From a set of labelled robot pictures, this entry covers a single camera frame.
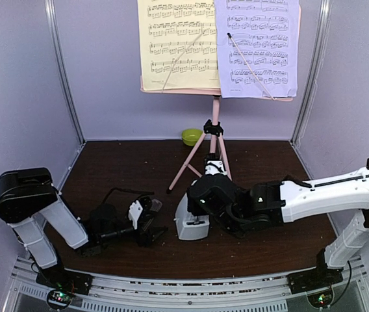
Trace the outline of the clear metronome front cover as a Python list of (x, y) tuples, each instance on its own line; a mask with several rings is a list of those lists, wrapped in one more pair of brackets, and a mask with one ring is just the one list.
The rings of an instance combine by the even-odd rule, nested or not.
[(149, 212), (152, 214), (158, 214), (161, 208), (162, 208), (162, 202), (153, 198), (151, 200), (151, 207), (149, 208)]

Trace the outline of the white metronome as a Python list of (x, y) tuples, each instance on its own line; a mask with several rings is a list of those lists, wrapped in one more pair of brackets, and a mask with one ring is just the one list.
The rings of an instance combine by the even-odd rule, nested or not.
[(209, 216), (200, 202), (191, 197), (189, 188), (176, 208), (174, 222), (181, 241), (199, 241), (208, 237)]

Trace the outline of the pink music stand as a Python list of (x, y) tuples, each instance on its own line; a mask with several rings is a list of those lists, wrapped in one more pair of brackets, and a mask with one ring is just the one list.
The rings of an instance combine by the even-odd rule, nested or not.
[[(147, 92), (147, 93), (178, 93), (178, 94), (201, 94), (210, 95), (213, 98), (212, 103), (212, 118), (207, 121), (203, 127), (203, 136), (210, 137), (210, 153), (215, 153), (219, 155), (222, 161), (227, 160), (227, 153), (224, 145), (223, 130), (220, 126), (219, 121), (219, 111), (220, 111), (220, 101), (224, 99), (221, 94), (220, 87), (218, 89), (174, 89), (174, 90), (163, 90), (161, 92)], [(272, 101), (290, 101), (292, 98), (288, 99), (277, 99)]]

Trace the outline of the yellow sheet music page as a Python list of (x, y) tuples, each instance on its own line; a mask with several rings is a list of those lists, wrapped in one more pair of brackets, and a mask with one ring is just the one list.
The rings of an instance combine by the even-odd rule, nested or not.
[(218, 89), (214, 1), (138, 1), (142, 88)]

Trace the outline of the purple sheet music page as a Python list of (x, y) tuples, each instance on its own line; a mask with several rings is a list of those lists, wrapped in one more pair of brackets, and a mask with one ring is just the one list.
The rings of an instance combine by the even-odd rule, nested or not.
[(288, 99), (298, 91), (298, 1), (215, 1), (223, 98)]

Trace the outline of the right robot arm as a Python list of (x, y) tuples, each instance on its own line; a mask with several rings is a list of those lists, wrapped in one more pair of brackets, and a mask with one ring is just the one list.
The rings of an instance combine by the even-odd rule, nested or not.
[(187, 188), (175, 212), (179, 239), (197, 241), (209, 234), (210, 221), (226, 233), (242, 237), (314, 215), (354, 210), (352, 221), (317, 257), (308, 270), (310, 282), (323, 287), (341, 274), (350, 258), (369, 240), (369, 159), (356, 171), (302, 181), (282, 180), (236, 185), (223, 162), (209, 160), (205, 173)]

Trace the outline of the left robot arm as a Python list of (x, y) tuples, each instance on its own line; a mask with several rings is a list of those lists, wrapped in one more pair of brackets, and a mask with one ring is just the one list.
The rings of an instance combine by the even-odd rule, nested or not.
[(55, 288), (63, 289), (70, 283), (70, 274), (64, 270), (57, 249), (45, 232), (46, 226), (51, 226), (81, 257), (99, 255), (123, 239), (149, 247), (167, 232), (166, 226), (153, 224), (162, 203), (152, 192), (123, 191), (137, 196), (124, 217), (118, 215), (105, 196), (82, 220), (56, 188), (47, 168), (6, 171), (0, 175), (0, 219), (12, 228), (37, 271)]

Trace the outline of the green plastic bowl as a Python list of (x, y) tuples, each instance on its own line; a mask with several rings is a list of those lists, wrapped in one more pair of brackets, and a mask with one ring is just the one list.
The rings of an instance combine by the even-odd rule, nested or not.
[(181, 139), (184, 145), (195, 146), (202, 134), (203, 131), (200, 129), (189, 128), (181, 132)]

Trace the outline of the front aluminium rail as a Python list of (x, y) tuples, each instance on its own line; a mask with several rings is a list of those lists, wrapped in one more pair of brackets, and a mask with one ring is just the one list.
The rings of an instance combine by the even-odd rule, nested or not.
[(93, 274), (88, 294), (76, 294), (65, 311), (321, 311), (318, 299), (334, 297), (327, 311), (369, 311), (369, 286), (360, 261), (344, 281), (294, 294), (286, 274), (225, 279), (138, 279)]

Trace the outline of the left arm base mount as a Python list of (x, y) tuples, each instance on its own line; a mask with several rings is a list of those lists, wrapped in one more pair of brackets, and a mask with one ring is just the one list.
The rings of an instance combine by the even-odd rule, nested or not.
[(89, 274), (58, 266), (39, 268), (36, 277), (36, 283), (51, 288), (45, 300), (48, 306), (56, 311), (68, 308), (77, 295), (88, 295), (92, 281), (93, 277)]

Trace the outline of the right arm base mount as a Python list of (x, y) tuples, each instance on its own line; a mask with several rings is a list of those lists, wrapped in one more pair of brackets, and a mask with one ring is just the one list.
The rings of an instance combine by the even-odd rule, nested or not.
[(324, 309), (335, 303), (333, 285), (343, 281), (339, 270), (319, 272), (317, 268), (291, 273), (287, 276), (292, 294), (306, 293), (313, 308)]

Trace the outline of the right aluminium frame post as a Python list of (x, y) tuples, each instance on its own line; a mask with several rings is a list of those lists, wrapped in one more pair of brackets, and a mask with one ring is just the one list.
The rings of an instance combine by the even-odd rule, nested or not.
[(324, 55), (327, 46), (327, 39), (330, 28), (332, 1), (320, 1), (320, 10), (318, 16), (318, 23), (316, 29), (316, 36), (314, 41), (314, 48), (311, 57), (311, 64), (309, 74), (307, 76), (307, 83), (301, 102), (298, 119), (291, 139), (291, 144), (295, 150), (299, 150), (301, 146), (301, 139), (305, 135), (307, 124), (312, 111), (312, 106), (318, 88), (318, 75), (324, 63)]

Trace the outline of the aluminium frame post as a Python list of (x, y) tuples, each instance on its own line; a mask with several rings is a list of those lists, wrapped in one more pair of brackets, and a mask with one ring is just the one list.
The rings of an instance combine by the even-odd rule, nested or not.
[(314, 48), (311, 57), (311, 64), (309, 74), (307, 76), (307, 83), (301, 102), (298, 119), (291, 139), (291, 144), (295, 150), (299, 150), (301, 146), (301, 139), (305, 135), (307, 124), (312, 111), (312, 106), (318, 88), (318, 75), (324, 63), (324, 55), (327, 46), (327, 39), (330, 28), (332, 1), (320, 1), (320, 10), (318, 16), (318, 23), (316, 29), (316, 36), (314, 41)]
[(62, 87), (64, 100), (68, 108), (70, 120), (75, 130), (77, 140), (79, 144), (83, 146), (86, 143), (86, 140), (84, 138), (84, 134), (81, 129), (79, 117), (78, 117), (78, 114), (75, 108), (73, 95), (72, 95), (71, 88), (70, 88), (68, 74), (66, 71), (65, 63), (64, 63), (64, 55), (63, 55), (62, 46), (60, 43), (57, 16), (56, 16), (56, 11), (55, 11), (55, 2), (53, 0), (45, 0), (44, 4), (45, 4), (45, 13), (46, 13), (46, 18), (47, 18), (47, 23), (49, 26), (49, 32), (51, 35), (52, 45), (53, 45), (54, 54), (55, 54), (55, 60), (57, 63), (57, 68), (58, 68), (58, 78), (60, 81), (60, 85)]

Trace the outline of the left aluminium frame post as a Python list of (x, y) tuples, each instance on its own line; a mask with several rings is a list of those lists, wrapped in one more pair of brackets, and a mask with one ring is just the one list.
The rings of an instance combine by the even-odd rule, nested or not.
[(83, 146), (86, 143), (86, 140), (84, 138), (84, 134), (81, 129), (79, 117), (78, 117), (78, 114), (75, 108), (73, 95), (72, 95), (71, 88), (70, 88), (68, 74), (66, 71), (65, 63), (64, 63), (64, 55), (63, 55), (62, 46), (60, 43), (57, 16), (56, 16), (56, 11), (55, 11), (55, 2), (53, 0), (45, 0), (44, 4), (45, 4), (45, 13), (46, 13), (46, 18), (47, 18), (47, 23), (49, 26), (49, 32), (51, 35), (52, 45), (53, 45), (54, 54), (55, 54), (55, 60), (57, 63), (57, 68), (58, 68), (58, 78), (60, 81), (60, 85), (62, 87), (64, 100), (68, 108), (70, 120), (75, 130), (77, 140), (79, 144)]

